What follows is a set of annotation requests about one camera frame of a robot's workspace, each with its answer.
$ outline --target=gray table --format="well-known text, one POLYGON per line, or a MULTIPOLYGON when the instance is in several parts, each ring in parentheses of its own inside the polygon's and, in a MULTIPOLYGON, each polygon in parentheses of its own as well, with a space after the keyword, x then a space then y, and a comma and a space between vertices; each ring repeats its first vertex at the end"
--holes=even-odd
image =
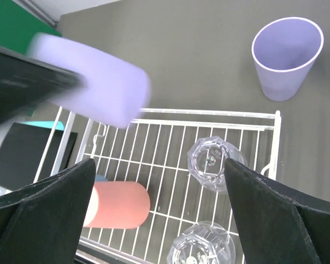
POLYGON ((59 29, 144 68, 150 107, 281 110, 277 179, 330 201, 330 0, 122 0, 62 16, 59 29), (289 16, 318 23, 325 43, 296 96, 277 103, 261 91, 251 43, 289 16))

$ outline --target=white rack frame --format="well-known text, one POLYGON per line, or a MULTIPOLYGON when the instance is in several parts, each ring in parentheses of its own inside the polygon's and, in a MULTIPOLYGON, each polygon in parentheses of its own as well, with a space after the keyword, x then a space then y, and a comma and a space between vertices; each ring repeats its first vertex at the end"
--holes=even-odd
MULTIPOLYGON (((55 131, 56 125, 59 121, 61 111, 62 111, 62 108, 59 109, 59 112, 56 116, 54 126, 52 128, 50 137, 47 141, 46 149, 45 149, 45 151, 42 155, 41 164, 40 164, 40 166, 37 170, 37 173, 36 173, 35 182, 39 178, 40 171, 41 171, 42 165, 44 163, 46 153, 47 153, 47 150, 49 148, 50 142, 52 140, 52 136, 53 136, 53 133, 55 131)), ((113 256, 116 256, 118 258, 121 257, 122 259, 127 260, 127 261, 132 262, 132 263, 150 263, 150 262, 146 261, 147 253, 149 251, 149 246, 150 246, 150 237, 151 237, 151 234, 152 234, 155 215, 160 215, 160 216, 166 217, 166 223, 165 223, 165 228, 164 228, 164 232, 163 232, 163 236, 162 236, 161 248, 160 248, 160 252, 159 252, 159 258, 158 258, 158 261, 157 261, 157 263, 159 264, 160 258, 161 258, 161 255, 162 255, 163 243, 164 243, 164 240, 165 240, 167 224, 168 224, 169 219, 176 219, 176 220, 180 221, 180 225, 179 225, 179 228, 178 228, 178 235, 180 234, 182 223, 186 222, 186 223, 194 224, 195 222, 197 222, 198 218, 199 218, 199 212, 200 212, 201 200, 202 200, 202 193, 203 193, 203 187, 202 187, 201 188, 201 193, 200 193, 200 198, 199 198, 197 214, 196 214, 196 221, 189 221, 187 219, 184 219, 184 210, 185 210, 185 204, 186 204, 187 194, 188 194, 188 190, 189 190, 189 182, 190 182, 190 180, 189 180, 190 177, 188 177, 186 191, 185 191, 184 205, 183 205, 183 210, 182 210, 182 213, 181 213, 181 217, 174 217, 174 216, 170 215, 170 210, 171 210, 171 205, 172 205, 172 200, 173 200, 173 195, 174 195, 174 188, 175 188, 175 183, 176 183, 176 179, 177 179, 177 174, 178 174, 179 171, 186 171, 186 172, 188 171, 186 169, 179 168, 180 155, 179 155, 179 159, 178 159, 178 163, 177 163, 176 167, 166 166, 166 164, 167 164, 166 161, 167 161, 167 157, 168 157, 168 151, 169 151, 169 146, 170 146, 173 127, 175 127, 175 126, 183 127, 180 153, 182 152, 183 141, 184 141, 185 131, 186 131, 187 127, 195 127, 196 128, 196 139, 195 140, 197 140, 199 128, 210 128, 210 131, 211 131, 210 134, 211 135, 213 133, 214 128, 225 129, 225 138, 224 138, 224 140, 226 140, 227 132, 228 132, 229 129, 240 130, 241 133, 240 133, 240 144, 238 146, 239 149, 241 149, 241 145, 242 145, 243 131, 244 130, 257 131, 257 139, 256 139, 257 141, 256 141, 256 148, 255 148, 255 159, 254 159, 253 170, 256 169, 256 164, 257 164, 257 156, 258 156, 257 153, 258 153, 260 132, 265 131, 265 130, 272 130, 273 131, 273 136, 272 136, 272 143, 271 143, 272 148, 271 148, 270 162, 269 162, 268 165, 266 165, 264 167, 264 169, 262 170, 261 173, 264 174, 266 172, 266 170, 268 170, 268 177, 271 178, 271 179, 276 180, 278 152, 279 152, 279 141, 280 141, 280 132, 281 132, 281 113, 280 113, 280 111, 276 111, 275 114, 265 114, 265 113, 250 113, 250 112, 231 112, 231 111, 199 111, 199 110, 183 110, 183 109, 149 109, 149 108, 143 109, 143 111, 146 112, 146 113, 175 114, 175 116, 178 116, 179 114, 182 114, 182 115, 183 114, 188 114, 188 115, 206 115, 206 116, 226 116, 226 117, 237 117, 237 118, 246 117, 246 118, 260 118, 260 119, 272 119, 272 120, 274 120, 273 125, 248 125, 248 124, 232 124, 232 123, 193 122, 193 121, 182 121, 182 120, 136 119, 136 120, 133 121, 133 123, 137 124, 136 125, 137 127, 136 127, 136 132, 135 132, 135 136, 134 136, 134 140, 133 140, 133 146, 132 146, 132 149, 131 149, 131 154, 130 154, 129 159, 121 159, 121 155, 120 155, 120 158, 111 157, 111 154, 110 154, 110 157, 102 156, 102 152, 103 152, 103 149, 104 149, 104 146, 105 146, 105 143, 106 143, 106 138, 107 138, 107 135, 108 135, 109 127, 105 126, 105 125, 102 125, 100 123, 98 125, 98 132, 93 137, 92 152, 91 153, 85 153, 85 149, 86 149, 86 146, 87 146, 87 143, 88 143, 88 139, 90 138, 91 129, 92 129, 92 126, 93 126, 93 123, 94 123, 93 120, 91 120, 91 119, 88 120, 87 126, 85 128, 84 135, 82 137, 82 142, 81 142, 81 145, 79 147, 76 162, 81 161, 83 159, 84 155, 90 156, 91 158, 98 157, 99 159, 98 159, 98 162, 97 162, 97 167, 100 165, 100 160, 102 158, 108 159, 108 162, 110 162, 110 160, 116 160, 116 161, 118 161, 118 166, 120 164, 120 161, 127 162, 128 167, 127 167, 127 171, 126 171, 126 175, 125 175, 125 180, 127 178, 128 169, 129 169, 129 166, 130 166, 131 163, 139 164, 139 170, 140 170, 140 167, 141 167, 142 164, 151 166, 150 175, 152 173, 153 167, 161 167, 162 168, 162 175, 161 175, 161 180, 160 180, 159 186, 162 186, 164 171, 165 171, 166 168, 175 170, 175 176, 174 176, 175 178, 174 178, 174 183, 173 183, 173 188, 172 188, 172 193, 171 193, 171 198, 170 198, 170 204, 169 204, 167 214, 157 212, 157 206, 158 206, 160 191, 157 194, 155 209, 153 211, 151 211, 152 221, 151 221, 151 225, 150 225, 150 231, 149 231, 149 236, 148 236, 148 240, 147 240, 147 244, 146 244, 145 256, 144 256, 143 260, 133 256, 135 245, 136 245, 136 242, 137 242, 139 228, 136 231, 134 244, 133 244, 133 250, 132 250, 131 255, 127 255, 127 254, 124 254, 124 253, 121 252, 122 245, 123 245, 123 240, 124 240, 124 236, 125 236, 125 231, 123 232, 123 236, 122 236, 122 240, 121 240, 119 249, 113 249, 113 248, 110 247, 113 230, 111 231, 111 236, 110 236, 110 239, 109 239, 108 246, 100 244, 100 238, 101 238, 103 229, 101 229, 101 231, 100 231, 98 243, 95 243, 95 242, 93 242, 89 239, 85 239, 85 238, 82 238, 82 237, 80 239, 80 243, 82 243, 84 245, 87 245, 87 246, 90 246, 90 247, 92 247, 96 250, 106 252, 109 255, 113 255, 113 256), (132 153, 133 153, 134 146, 135 146, 138 127, 139 127, 140 124, 147 124, 148 128, 147 128, 147 134, 146 134, 144 147, 143 147, 143 150, 142 150, 141 160, 140 160, 140 162, 137 162, 137 161, 132 161, 131 158, 132 158, 132 153), (150 128, 151 125, 158 125, 159 126, 159 132, 158 132, 158 137, 157 137, 157 140, 156 140, 156 145, 155 145, 155 150, 154 150, 152 163, 144 163, 144 162, 142 162, 142 160, 143 160, 143 155, 144 155, 144 151, 145 151, 145 147, 146 147, 146 143, 147 143, 149 128, 150 128), (167 149, 166 149, 165 161, 164 161, 163 165, 154 164, 154 157, 155 157, 155 153, 157 151, 157 145, 158 145, 158 141, 159 141, 160 130, 161 130, 161 127, 165 126, 165 125, 171 127, 169 142, 168 142, 167 149), (100 134, 101 126, 103 126, 103 132, 100 134), (97 139, 98 138, 104 138, 101 154, 99 156, 95 154, 96 148, 97 148, 97 139)), ((60 167, 62 156, 63 156, 64 150, 65 150, 65 147, 66 147, 66 144, 67 144, 67 141, 68 141, 69 134, 71 132, 71 128, 72 128, 72 125, 73 125, 74 118, 75 118, 75 114, 70 112, 67 124, 65 126, 65 131, 64 131, 61 143, 60 143, 60 147, 59 147, 59 150, 58 150, 58 153, 57 153, 57 157, 56 157, 53 169, 52 169, 52 173, 51 173, 52 175, 56 174, 58 172, 58 168, 60 167)), ((116 137, 117 137, 117 131, 118 131, 118 129, 115 132, 114 140, 113 140, 112 147, 111 147, 111 153, 114 149, 114 144, 115 144, 116 137)), ((124 136, 124 142, 123 142, 121 153, 123 152, 124 144, 125 144, 127 133, 128 133, 128 128, 127 128, 125 133, 126 134, 124 136)), ((215 205, 214 205, 214 214, 213 214, 213 217, 211 219, 212 222, 214 221, 214 217, 215 217, 217 200, 218 200, 218 194, 216 193, 216 199, 215 199, 215 205)), ((230 228, 231 228, 231 225, 232 225, 232 216, 233 216, 233 214, 232 214, 232 209, 231 209, 230 210, 230 216, 229 216, 228 231, 231 235, 237 235, 238 236, 237 233, 230 231, 230 228)))

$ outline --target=dish rack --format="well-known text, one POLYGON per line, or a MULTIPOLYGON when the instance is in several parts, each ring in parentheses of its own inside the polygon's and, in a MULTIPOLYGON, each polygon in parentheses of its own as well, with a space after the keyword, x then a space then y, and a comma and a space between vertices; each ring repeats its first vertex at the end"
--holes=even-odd
MULTIPOLYGON (((56 116, 51 138, 62 109, 56 116)), ((133 180, 151 199, 145 223, 128 230, 83 228, 80 243, 126 263, 166 263, 173 240, 198 221, 216 222, 232 236, 236 263, 245 263, 229 197, 203 188, 187 170, 187 151, 199 138, 220 136, 235 145, 248 166, 276 179, 281 114, 143 109, 121 130, 89 119, 76 162, 94 158, 97 174, 133 180)), ((58 172, 75 114, 70 112, 52 175, 58 172)), ((51 139, 47 142, 45 158, 51 139)), ((35 181, 41 170, 39 166, 35 181)))

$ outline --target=green panel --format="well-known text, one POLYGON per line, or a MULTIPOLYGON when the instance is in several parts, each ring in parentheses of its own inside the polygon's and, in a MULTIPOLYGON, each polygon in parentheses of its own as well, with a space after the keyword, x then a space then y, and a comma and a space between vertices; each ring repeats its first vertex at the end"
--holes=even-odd
POLYGON ((37 32, 60 36, 12 0, 0 0, 0 46, 25 54, 37 32))

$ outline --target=blurry purple cup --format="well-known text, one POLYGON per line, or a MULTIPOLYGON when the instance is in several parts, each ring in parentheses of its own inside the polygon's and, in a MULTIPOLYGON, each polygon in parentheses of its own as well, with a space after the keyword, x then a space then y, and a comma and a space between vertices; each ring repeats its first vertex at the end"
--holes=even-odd
POLYGON ((252 55, 264 95, 273 101, 292 98, 323 44, 320 27, 306 18, 282 18, 263 27, 253 40, 252 55))

